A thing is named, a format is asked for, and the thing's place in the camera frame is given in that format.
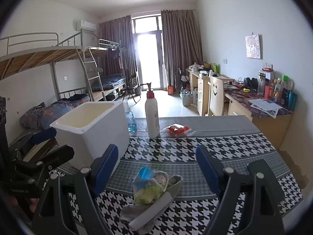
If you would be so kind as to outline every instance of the screw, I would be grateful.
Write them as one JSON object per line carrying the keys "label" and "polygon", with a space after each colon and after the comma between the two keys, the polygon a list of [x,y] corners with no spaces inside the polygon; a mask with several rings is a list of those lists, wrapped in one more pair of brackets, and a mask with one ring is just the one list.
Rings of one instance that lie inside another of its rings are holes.
{"label": "screw", "polygon": [[56,179],[57,177],[58,177],[57,173],[52,173],[50,176],[51,179]]}
{"label": "screw", "polygon": [[264,174],[262,172],[258,172],[256,174],[256,176],[259,178],[259,179],[263,179],[264,178]]}
{"label": "screw", "polygon": [[89,168],[89,167],[83,167],[83,168],[80,169],[80,172],[81,172],[82,174],[87,174],[89,171],[90,171],[90,168]]}
{"label": "screw", "polygon": [[224,170],[225,170],[226,173],[228,173],[228,174],[232,174],[232,173],[234,172],[234,169],[233,169],[232,167],[226,167]]}

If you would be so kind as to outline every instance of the curtain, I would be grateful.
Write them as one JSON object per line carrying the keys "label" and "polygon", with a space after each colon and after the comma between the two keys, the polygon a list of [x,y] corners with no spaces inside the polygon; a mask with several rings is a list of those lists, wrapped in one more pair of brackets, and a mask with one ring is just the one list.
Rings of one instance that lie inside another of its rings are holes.
{"label": "curtain", "polygon": [[[126,80],[137,71],[135,39],[132,32],[131,17],[121,17],[100,24],[100,38],[120,42],[123,58],[123,67]],[[112,59],[108,55],[99,57],[99,67],[103,69],[103,75],[122,73],[118,59]]]}
{"label": "curtain", "polygon": [[168,85],[174,85],[174,74],[194,62],[202,64],[202,48],[193,11],[161,11],[164,60]]}

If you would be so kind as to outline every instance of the white wall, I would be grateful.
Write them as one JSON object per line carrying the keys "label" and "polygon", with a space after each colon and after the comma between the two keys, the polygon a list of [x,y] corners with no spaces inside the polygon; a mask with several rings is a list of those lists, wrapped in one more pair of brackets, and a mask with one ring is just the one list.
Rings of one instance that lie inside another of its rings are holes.
{"label": "white wall", "polygon": [[[99,19],[60,3],[48,0],[24,0],[7,23],[1,37],[31,32],[56,32],[59,34],[59,40],[62,41],[77,33],[75,30],[77,20],[98,23]],[[43,36],[41,38],[51,39],[54,37]],[[12,43],[30,39],[31,37],[20,37],[13,40]],[[80,45],[80,37],[76,40],[76,45]],[[96,42],[92,40],[92,36],[89,34],[84,35],[84,41],[84,45],[95,45]],[[56,45],[56,42],[23,44],[11,47],[9,53],[52,45]],[[5,54],[6,43],[1,41],[0,56]],[[85,86],[83,70],[78,60],[59,62],[56,65],[56,71],[60,91]],[[24,112],[43,101],[46,105],[56,101],[50,65],[23,71],[0,81],[0,96],[10,98],[10,101],[7,101],[6,130],[8,141],[11,142],[23,131],[19,125],[19,118]]]}
{"label": "white wall", "polygon": [[124,17],[127,15],[143,16],[154,13],[159,13],[161,10],[194,10],[196,4],[193,3],[158,3],[145,6],[134,7],[127,10],[117,11],[113,14],[108,14],[100,18],[100,22],[107,22],[112,19]]}
{"label": "white wall", "polygon": [[[204,60],[221,64],[235,79],[257,77],[263,62],[295,82],[298,101],[280,150],[298,165],[298,179],[313,186],[313,32],[292,0],[199,0],[197,3]],[[245,36],[263,38],[263,60],[246,57]]]}

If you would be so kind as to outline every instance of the blue gripper pad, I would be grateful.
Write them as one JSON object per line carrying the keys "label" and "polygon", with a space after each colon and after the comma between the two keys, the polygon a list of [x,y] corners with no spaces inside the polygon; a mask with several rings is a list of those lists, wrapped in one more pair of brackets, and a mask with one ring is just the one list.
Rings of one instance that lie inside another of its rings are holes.
{"label": "blue gripper pad", "polygon": [[31,142],[35,145],[38,145],[46,140],[49,140],[57,135],[57,130],[53,127],[44,130],[43,132],[39,132],[32,136]]}
{"label": "blue gripper pad", "polygon": [[227,185],[227,178],[224,175],[224,166],[221,161],[213,158],[209,150],[203,145],[196,148],[196,160],[211,191],[220,197]]}
{"label": "blue gripper pad", "polygon": [[94,197],[104,191],[117,160],[118,148],[110,144],[104,154],[93,161],[88,186]]}

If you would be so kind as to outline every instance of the houndstooth tablecloth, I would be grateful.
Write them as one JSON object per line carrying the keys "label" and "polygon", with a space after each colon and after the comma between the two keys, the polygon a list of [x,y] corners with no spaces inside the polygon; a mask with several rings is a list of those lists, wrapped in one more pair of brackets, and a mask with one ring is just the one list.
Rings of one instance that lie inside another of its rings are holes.
{"label": "houndstooth tablecloth", "polygon": [[[159,138],[150,140],[145,119],[137,119],[138,131],[131,136],[128,149],[106,190],[96,198],[113,234],[137,234],[119,221],[119,214],[124,205],[132,202],[132,181],[144,166],[163,170],[170,176],[178,174],[184,179],[178,196],[158,218],[151,234],[202,234],[218,199],[207,185],[196,162],[195,150],[198,145],[206,146],[211,155],[221,160],[224,166],[231,166],[241,174],[248,174],[248,163],[264,159],[285,194],[285,199],[278,205],[282,217],[303,200],[301,190],[284,160],[245,116],[160,118],[161,128],[173,123],[189,126],[189,135],[172,138],[166,130],[161,130]],[[77,170],[66,163],[52,172],[63,176]],[[76,222],[83,226],[76,195],[69,196]],[[244,200],[245,195],[240,194],[228,234],[237,231]]]}

